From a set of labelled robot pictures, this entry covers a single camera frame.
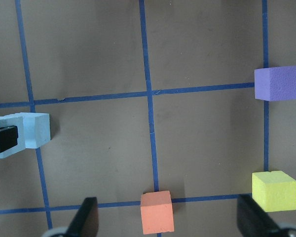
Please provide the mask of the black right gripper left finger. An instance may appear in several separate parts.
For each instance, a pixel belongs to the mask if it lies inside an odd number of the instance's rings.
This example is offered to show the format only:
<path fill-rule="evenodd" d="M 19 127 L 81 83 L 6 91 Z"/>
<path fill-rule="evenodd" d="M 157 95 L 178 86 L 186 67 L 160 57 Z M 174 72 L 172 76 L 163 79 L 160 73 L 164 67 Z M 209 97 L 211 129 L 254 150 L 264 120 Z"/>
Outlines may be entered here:
<path fill-rule="evenodd" d="M 96 197 L 84 199 L 66 230 L 65 237 L 96 237 L 99 230 L 98 202 Z"/>

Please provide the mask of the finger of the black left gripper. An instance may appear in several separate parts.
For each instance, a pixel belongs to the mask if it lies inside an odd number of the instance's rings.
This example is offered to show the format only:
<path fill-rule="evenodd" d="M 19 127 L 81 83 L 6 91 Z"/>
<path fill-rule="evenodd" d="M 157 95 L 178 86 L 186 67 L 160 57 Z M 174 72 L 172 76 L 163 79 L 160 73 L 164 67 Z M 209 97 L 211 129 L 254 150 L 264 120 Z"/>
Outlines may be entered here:
<path fill-rule="evenodd" d="M 0 127 L 0 153 L 18 145 L 18 128 L 15 125 Z"/>

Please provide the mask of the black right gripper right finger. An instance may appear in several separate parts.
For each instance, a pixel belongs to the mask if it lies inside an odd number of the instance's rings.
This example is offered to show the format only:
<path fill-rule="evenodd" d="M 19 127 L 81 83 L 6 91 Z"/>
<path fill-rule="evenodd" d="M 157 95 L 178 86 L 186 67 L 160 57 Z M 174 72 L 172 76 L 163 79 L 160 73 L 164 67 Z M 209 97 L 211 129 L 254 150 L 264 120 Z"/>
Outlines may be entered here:
<path fill-rule="evenodd" d="M 237 198 L 237 227 L 243 237 L 283 237 L 281 228 L 250 195 Z"/>

